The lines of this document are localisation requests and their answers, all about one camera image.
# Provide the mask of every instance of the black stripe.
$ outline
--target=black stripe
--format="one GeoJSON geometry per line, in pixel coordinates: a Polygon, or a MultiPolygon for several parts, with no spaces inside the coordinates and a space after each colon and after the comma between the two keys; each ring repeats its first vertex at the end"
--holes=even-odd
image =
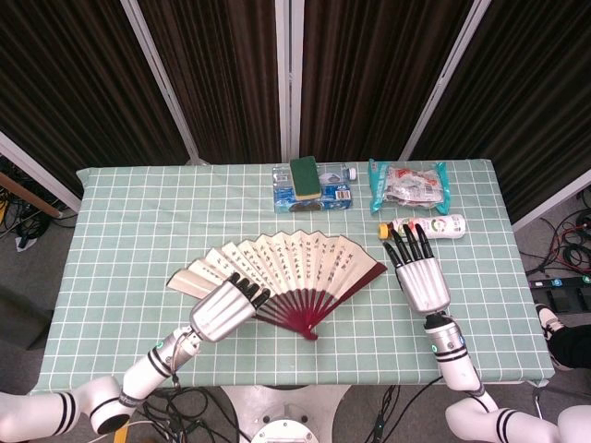
{"type": "Polygon", "coordinates": [[[445,363],[445,362],[452,362],[453,360],[459,360],[460,358],[464,358],[468,355],[468,351],[466,351],[465,353],[463,353],[462,355],[456,355],[455,357],[450,357],[450,358],[438,358],[437,361],[440,363],[445,363]]]}
{"type": "Polygon", "coordinates": [[[160,374],[161,376],[163,376],[164,378],[168,378],[169,376],[167,376],[161,369],[160,367],[158,367],[154,361],[152,360],[152,356],[151,356],[151,351],[148,353],[148,360],[150,360],[151,365],[154,367],[154,369],[156,369],[156,372],[158,374],[160,374]]]}
{"type": "Polygon", "coordinates": [[[499,416],[497,417],[497,437],[499,438],[499,441],[500,441],[501,443],[506,443],[506,442],[505,442],[505,441],[502,439],[502,437],[501,437],[501,419],[502,419],[502,417],[503,417],[503,416],[504,416],[504,415],[505,415],[507,412],[509,412],[509,411],[510,411],[509,409],[505,409],[505,410],[504,410],[502,413],[500,413],[500,414],[499,414],[499,416]]]}
{"type": "Polygon", "coordinates": [[[117,400],[119,400],[119,397],[113,397],[112,399],[103,401],[101,404],[99,404],[96,408],[94,408],[92,410],[92,412],[89,415],[89,418],[92,418],[92,415],[94,413],[96,413],[99,409],[101,409],[105,404],[110,403],[111,401],[117,401],[117,400]]]}
{"type": "Polygon", "coordinates": [[[487,413],[489,413],[489,412],[490,412],[490,411],[488,410],[488,408],[487,408],[487,405],[486,405],[486,404],[484,404],[482,401],[480,401],[480,400],[478,399],[478,397],[475,397],[474,395],[471,395],[470,397],[472,397],[474,400],[478,401],[478,402],[480,403],[480,406],[482,406],[482,407],[484,408],[484,410],[485,410],[487,413]]]}
{"type": "Polygon", "coordinates": [[[163,366],[163,368],[166,369],[170,374],[172,374],[173,371],[170,369],[170,366],[162,361],[162,359],[160,358],[160,355],[158,355],[158,353],[156,352],[156,348],[152,348],[151,351],[154,353],[154,357],[156,357],[156,359],[160,362],[160,364],[163,366]]]}
{"type": "Polygon", "coordinates": [[[509,423],[509,419],[516,412],[517,411],[511,411],[508,413],[507,418],[505,418],[505,423],[502,424],[502,436],[505,437],[505,443],[509,443],[509,438],[507,438],[507,423],[509,423]]]}
{"type": "Polygon", "coordinates": [[[76,400],[74,400],[74,396],[69,392],[66,392],[66,395],[70,398],[70,402],[72,403],[72,409],[70,410],[70,419],[67,422],[66,429],[64,429],[64,433],[70,430],[70,426],[74,422],[74,416],[76,415],[76,400]]]}
{"type": "Polygon", "coordinates": [[[57,395],[59,395],[60,398],[62,399],[62,419],[60,420],[59,426],[57,427],[57,429],[55,429],[55,432],[52,434],[52,436],[56,435],[59,432],[59,430],[64,425],[64,422],[66,421],[66,408],[67,408],[66,397],[61,392],[58,392],[57,395]]]}
{"type": "Polygon", "coordinates": [[[462,346],[461,348],[454,349],[453,351],[448,351],[447,353],[435,353],[435,356],[444,357],[445,355],[450,355],[451,353],[459,353],[460,351],[463,351],[464,349],[465,349],[465,346],[462,346]]]}

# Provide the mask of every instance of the folding fan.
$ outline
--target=folding fan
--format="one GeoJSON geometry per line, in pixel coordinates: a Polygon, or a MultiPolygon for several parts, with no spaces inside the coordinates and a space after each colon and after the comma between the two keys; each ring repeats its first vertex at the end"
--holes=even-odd
{"type": "Polygon", "coordinates": [[[257,318],[316,340],[314,327],[385,270],[360,245],[342,235],[297,231],[214,247],[175,273],[167,286],[203,298],[238,272],[260,291],[271,291],[257,318]]]}

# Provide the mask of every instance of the table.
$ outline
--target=table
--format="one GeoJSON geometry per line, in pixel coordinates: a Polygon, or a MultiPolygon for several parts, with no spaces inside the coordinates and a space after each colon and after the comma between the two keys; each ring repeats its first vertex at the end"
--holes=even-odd
{"type": "MultiPolygon", "coordinates": [[[[275,214],[272,165],[87,169],[41,374],[35,390],[70,389],[123,373],[170,331],[196,300],[165,288],[206,250],[260,233],[297,229],[342,233],[387,262],[377,225],[425,210],[369,214],[367,164],[356,166],[353,207],[275,214]]],[[[428,169],[429,162],[407,162],[428,169]]],[[[433,242],[461,325],[484,381],[540,380],[553,374],[511,224],[490,161],[448,162],[451,213],[467,233],[433,242]]],[[[426,383],[439,374],[423,318],[387,273],[339,306],[317,341],[249,320],[204,343],[180,372],[184,385],[426,383]]]]}

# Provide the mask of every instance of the black curtain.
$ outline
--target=black curtain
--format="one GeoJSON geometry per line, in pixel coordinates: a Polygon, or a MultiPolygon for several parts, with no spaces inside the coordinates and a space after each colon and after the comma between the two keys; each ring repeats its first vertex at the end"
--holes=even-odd
{"type": "Polygon", "coordinates": [[[300,154],[398,158],[471,4],[307,0],[300,154]]]}
{"type": "Polygon", "coordinates": [[[79,196],[89,166],[187,162],[119,0],[5,0],[0,130],[79,196]]]}
{"type": "Polygon", "coordinates": [[[274,2],[139,4],[200,158],[280,162],[274,2]]]}
{"type": "Polygon", "coordinates": [[[514,222],[589,170],[591,2],[493,2],[412,158],[492,159],[514,222]]]}

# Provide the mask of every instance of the white sneaker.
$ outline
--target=white sneaker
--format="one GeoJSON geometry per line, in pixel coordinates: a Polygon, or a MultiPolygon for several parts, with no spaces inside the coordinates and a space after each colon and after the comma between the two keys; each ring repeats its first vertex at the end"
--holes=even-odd
{"type": "MultiPolygon", "coordinates": [[[[552,335],[556,333],[556,331],[565,328],[562,322],[558,320],[558,317],[556,317],[556,314],[554,314],[554,312],[546,305],[537,304],[536,311],[537,317],[539,319],[539,324],[542,327],[542,330],[544,331],[544,338],[546,339],[546,341],[549,341],[552,338],[552,335]]],[[[560,369],[560,371],[570,371],[572,369],[569,366],[561,364],[556,359],[556,357],[552,355],[549,349],[548,352],[550,354],[550,360],[557,369],[560,369]]]]}

